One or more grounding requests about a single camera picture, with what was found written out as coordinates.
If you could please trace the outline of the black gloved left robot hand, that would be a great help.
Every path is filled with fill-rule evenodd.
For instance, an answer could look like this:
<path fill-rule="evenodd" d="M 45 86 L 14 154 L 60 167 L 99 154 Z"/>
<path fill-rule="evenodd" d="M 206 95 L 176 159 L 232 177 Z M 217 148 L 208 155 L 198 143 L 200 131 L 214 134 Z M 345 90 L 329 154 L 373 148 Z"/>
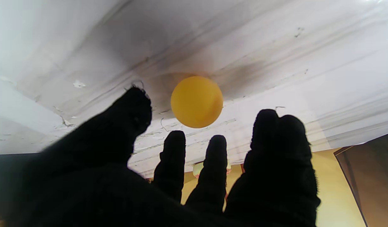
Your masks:
<path fill-rule="evenodd" d="M 304 124 L 263 109 L 244 173 L 226 194 L 227 142 L 214 135 L 198 183 L 181 204 L 186 139 L 171 131 L 151 183 L 127 167 L 152 120 L 144 90 L 132 86 L 25 165 L 7 227 L 315 227 L 317 180 Z"/>

